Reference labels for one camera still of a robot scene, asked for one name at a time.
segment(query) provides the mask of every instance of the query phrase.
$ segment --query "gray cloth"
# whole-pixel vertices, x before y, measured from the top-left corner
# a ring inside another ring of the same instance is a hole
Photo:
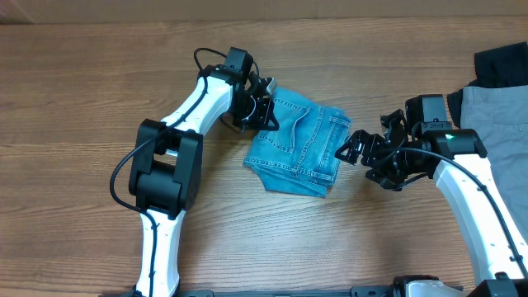
[[[528,241],[528,86],[465,87],[461,127],[484,142],[498,191]]]

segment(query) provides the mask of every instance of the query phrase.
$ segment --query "folded jeans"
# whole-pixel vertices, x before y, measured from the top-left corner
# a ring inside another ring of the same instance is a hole
[[[343,110],[319,106],[299,93],[274,93],[278,131],[261,131],[244,159],[268,191],[322,196],[336,181],[335,151],[348,136],[351,120]]]

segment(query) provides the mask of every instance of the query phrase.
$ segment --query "tabletop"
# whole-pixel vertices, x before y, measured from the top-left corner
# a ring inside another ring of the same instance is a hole
[[[247,50],[274,77],[380,132],[380,114],[474,79],[473,54],[528,37],[528,17],[0,26],[0,296],[93,296],[139,276],[139,216],[108,181],[145,118],[196,84],[192,52]],[[221,59],[202,54],[202,64]],[[434,182],[384,191],[342,163],[326,198],[266,192],[243,158],[254,133],[216,123],[184,221],[183,290],[312,290],[431,274],[474,286]],[[130,203],[128,171],[117,180]]]

